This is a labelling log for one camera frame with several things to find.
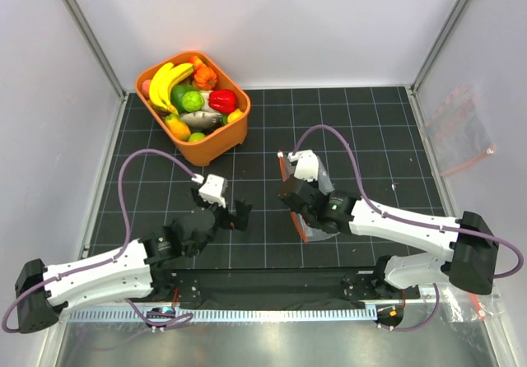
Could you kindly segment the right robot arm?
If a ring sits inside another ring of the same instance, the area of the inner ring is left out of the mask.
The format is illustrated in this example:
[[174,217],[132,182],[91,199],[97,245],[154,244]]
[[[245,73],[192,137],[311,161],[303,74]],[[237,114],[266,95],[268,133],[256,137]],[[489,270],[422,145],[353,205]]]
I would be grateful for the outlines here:
[[370,236],[419,249],[413,256],[379,258],[371,289],[381,298],[410,286],[445,281],[477,295],[492,292],[499,246],[477,213],[427,216],[341,190],[324,193],[317,182],[294,176],[282,184],[278,197],[314,233]]

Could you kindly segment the light green round fruit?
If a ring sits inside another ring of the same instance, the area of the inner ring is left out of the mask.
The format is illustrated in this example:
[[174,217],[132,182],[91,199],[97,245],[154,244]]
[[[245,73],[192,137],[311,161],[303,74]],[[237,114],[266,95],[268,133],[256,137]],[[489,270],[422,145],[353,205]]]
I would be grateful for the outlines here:
[[205,99],[198,91],[188,91],[181,99],[181,104],[185,112],[199,111],[204,105]]

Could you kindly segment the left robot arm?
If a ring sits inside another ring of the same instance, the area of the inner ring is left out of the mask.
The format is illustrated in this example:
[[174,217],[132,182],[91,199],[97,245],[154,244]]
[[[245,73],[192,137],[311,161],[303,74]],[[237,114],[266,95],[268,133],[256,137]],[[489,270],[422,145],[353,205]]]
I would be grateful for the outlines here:
[[193,210],[125,247],[54,266],[39,258],[26,262],[15,283],[15,331],[45,330],[62,316],[113,300],[168,300],[175,289],[168,267],[179,258],[199,255],[219,230],[245,230],[253,208],[237,200],[231,211],[221,197],[196,188],[192,194]]

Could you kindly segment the clear zip bag red zipper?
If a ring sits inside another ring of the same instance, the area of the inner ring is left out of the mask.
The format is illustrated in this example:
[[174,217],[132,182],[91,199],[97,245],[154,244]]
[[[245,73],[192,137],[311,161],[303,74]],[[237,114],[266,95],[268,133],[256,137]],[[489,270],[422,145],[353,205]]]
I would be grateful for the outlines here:
[[[282,180],[286,181],[288,178],[293,176],[293,164],[289,162],[289,160],[287,159],[287,154],[285,154],[284,152],[279,151],[277,153],[277,157],[280,165]],[[318,188],[318,190],[320,190],[324,194],[329,194],[334,190],[329,174],[320,158],[319,179],[317,181],[314,181],[313,183]],[[329,233],[324,233],[322,230],[317,230],[309,227],[299,213],[291,211],[290,215],[293,225],[295,226],[296,231],[299,234],[303,243],[322,241],[332,237],[332,235]]]

